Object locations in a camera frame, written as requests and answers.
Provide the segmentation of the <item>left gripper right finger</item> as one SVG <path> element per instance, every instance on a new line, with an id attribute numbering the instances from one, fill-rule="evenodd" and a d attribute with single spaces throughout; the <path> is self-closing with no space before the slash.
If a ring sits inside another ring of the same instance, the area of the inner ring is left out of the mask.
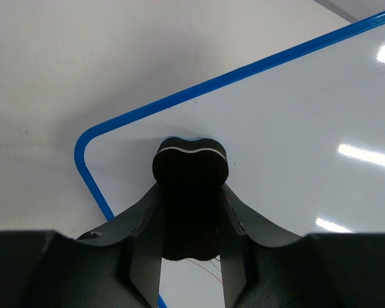
<path id="1" fill-rule="evenodd" d="M 219 190 L 227 307 L 385 307 L 385 233 L 296 235 Z"/>

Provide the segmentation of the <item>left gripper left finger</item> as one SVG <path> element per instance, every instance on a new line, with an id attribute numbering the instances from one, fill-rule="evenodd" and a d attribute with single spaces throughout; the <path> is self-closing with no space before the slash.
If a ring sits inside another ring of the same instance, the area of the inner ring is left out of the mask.
<path id="1" fill-rule="evenodd" d="M 154 185 L 77 239 L 54 230 L 0 231 L 0 307 L 156 307 L 161 197 Z"/>

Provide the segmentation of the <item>blue framed whiteboard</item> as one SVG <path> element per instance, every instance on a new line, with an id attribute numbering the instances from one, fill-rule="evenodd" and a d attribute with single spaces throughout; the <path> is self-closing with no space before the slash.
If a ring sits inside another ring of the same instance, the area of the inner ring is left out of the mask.
<path id="1" fill-rule="evenodd" d="M 287 231 L 385 233 L 385 12 L 88 129 L 74 161 L 107 222 L 170 137 L 218 141 L 223 186 Z"/>

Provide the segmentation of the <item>black felt eraser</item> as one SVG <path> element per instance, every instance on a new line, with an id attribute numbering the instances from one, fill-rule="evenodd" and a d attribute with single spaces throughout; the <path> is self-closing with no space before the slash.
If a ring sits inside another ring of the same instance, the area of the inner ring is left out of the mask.
<path id="1" fill-rule="evenodd" d="M 208 261 L 218 256 L 219 191 L 227 152 L 213 139 L 165 139 L 152 163 L 165 212 L 163 257 Z"/>

